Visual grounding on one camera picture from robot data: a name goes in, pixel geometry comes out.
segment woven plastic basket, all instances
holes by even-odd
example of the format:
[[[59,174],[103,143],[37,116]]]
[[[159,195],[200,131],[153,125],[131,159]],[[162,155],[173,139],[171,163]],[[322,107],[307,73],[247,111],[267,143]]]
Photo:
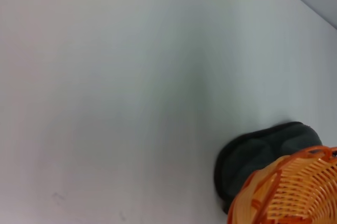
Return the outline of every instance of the woven plastic basket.
[[[229,224],[337,223],[336,148],[310,147],[250,175]]]

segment orange plastic weave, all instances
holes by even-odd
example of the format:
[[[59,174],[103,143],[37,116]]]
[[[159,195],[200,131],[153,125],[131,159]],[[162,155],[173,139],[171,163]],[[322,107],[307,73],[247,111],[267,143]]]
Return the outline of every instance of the orange plastic weave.
[[[336,224],[337,147],[283,156],[250,175],[228,224]]]

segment orange basket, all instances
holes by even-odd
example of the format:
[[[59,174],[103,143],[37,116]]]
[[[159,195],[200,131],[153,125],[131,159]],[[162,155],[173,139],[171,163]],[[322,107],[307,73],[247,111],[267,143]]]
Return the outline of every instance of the orange basket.
[[[310,147],[249,176],[228,224],[336,224],[337,147]]]

